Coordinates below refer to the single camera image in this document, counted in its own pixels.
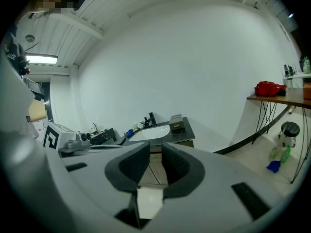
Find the white ceiling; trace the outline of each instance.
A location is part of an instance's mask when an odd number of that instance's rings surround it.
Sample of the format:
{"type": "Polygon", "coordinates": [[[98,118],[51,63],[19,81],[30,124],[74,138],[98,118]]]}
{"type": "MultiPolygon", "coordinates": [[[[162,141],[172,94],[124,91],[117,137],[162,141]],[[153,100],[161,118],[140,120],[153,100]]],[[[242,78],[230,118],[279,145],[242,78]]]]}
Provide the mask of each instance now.
{"type": "MultiPolygon", "coordinates": [[[[57,55],[57,66],[81,65],[89,52],[102,40],[113,25],[124,23],[133,15],[152,6],[173,0],[86,0],[78,11],[55,14],[38,19],[24,18],[18,25],[17,38],[24,49],[38,45],[29,53],[57,55]],[[35,36],[34,43],[25,40],[35,36]]],[[[294,19],[280,0],[236,0],[254,7],[263,3],[279,18],[288,31],[297,28],[294,19]]]]}

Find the red bag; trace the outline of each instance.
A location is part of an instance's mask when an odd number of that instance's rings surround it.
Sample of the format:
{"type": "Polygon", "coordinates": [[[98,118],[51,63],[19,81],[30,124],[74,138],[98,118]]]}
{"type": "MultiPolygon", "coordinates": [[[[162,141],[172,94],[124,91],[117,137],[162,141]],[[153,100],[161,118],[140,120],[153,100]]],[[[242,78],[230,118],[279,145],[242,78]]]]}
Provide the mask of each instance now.
{"type": "Polygon", "coordinates": [[[280,85],[268,81],[260,81],[255,87],[255,94],[257,96],[274,97],[281,90],[284,90],[285,92],[285,89],[286,85],[280,85]]]}

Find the cardboard box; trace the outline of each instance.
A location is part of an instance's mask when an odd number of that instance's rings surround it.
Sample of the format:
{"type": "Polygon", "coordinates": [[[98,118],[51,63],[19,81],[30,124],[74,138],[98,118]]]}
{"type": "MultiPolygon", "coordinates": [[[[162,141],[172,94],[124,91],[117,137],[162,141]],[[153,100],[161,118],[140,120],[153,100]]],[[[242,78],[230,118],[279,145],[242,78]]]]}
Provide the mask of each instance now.
{"type": "Polygon", "coordinates": [[[44,101],[33,100],[32,104],[28,109],[31,122],[39,121],[45,119],[47,116],[45,114],[44,101]]]}
{"type": "Polygon", "coordinates": [[[303,99],[311,100],[311,83],[305,83],[303,87],[303,99]]]}
{"type": "Polygon", "coordinates": [[[66,147],[69,140],[76,139],[77,132],[67,127],[49,122],[43,140],[43,146],[55,150],[66,147]]]}

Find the small box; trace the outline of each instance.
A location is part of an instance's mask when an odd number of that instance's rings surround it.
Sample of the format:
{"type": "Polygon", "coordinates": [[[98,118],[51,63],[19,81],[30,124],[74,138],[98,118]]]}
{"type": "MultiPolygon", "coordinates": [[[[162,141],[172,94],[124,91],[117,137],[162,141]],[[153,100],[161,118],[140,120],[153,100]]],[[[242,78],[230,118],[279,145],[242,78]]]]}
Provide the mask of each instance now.
{"type": "Polygon", "coordinates": [[[303,99],[311,100],[311,83],[306,83],[303,87],[303,99]]]}
{"type": "Polygon", "coordinates": [[[181,114],[171,116],[170,129],[172,131],[183,129],[184,127],[185,127],[184,126],[184,120],[183,120],[183,117],[181,116],[181,114]]]}
{"type": "Polygon", "coordinates": [[[66,147],[69,140],[76,139],[77,132],[64,125],[49,122],[45,130],[43,146],[59,150],[66,147]]]}

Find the black slot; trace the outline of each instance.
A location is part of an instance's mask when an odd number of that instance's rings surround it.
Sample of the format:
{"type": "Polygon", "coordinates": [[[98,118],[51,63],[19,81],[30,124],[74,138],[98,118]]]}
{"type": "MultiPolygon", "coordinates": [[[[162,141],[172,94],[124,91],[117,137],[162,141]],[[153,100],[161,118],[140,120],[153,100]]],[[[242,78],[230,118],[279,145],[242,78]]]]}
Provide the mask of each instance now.
{"type": "Polygon", "coordinates": [[[68,172],[72,172],[74,170],[78,170],[78,169],[84,168],[86,166],[87,166],[87,164],[81,162],[81,163],[66,166],[66,169],[68,172]]]}
{"type": "Polygon", "coordinates": [[[269,207],[246,183],[234,184],[231,187],[236,195],[238,195],[253,220],[256,220],[269,211],[269,207]]]}

